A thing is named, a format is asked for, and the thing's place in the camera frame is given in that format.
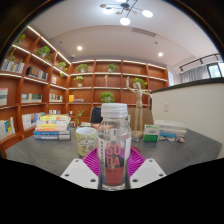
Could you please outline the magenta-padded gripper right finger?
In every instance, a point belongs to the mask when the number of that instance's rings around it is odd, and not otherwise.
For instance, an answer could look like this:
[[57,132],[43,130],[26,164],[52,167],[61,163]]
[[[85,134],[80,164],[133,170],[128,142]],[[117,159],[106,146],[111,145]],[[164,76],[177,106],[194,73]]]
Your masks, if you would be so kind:
[[154,159],[146,159],[134,147],[131,148],[128,159],[128,178],[131,189],[146,186],[165,176],[165,172]]

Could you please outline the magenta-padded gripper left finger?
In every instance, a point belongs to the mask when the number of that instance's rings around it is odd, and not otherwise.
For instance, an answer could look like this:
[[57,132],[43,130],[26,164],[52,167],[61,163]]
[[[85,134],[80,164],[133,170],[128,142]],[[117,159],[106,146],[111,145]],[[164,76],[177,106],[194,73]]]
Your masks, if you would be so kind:
[[74,159],[61,175],[63,179],[89,189],[98,188],[99,176],[97,149],[93,149],[82,159]]

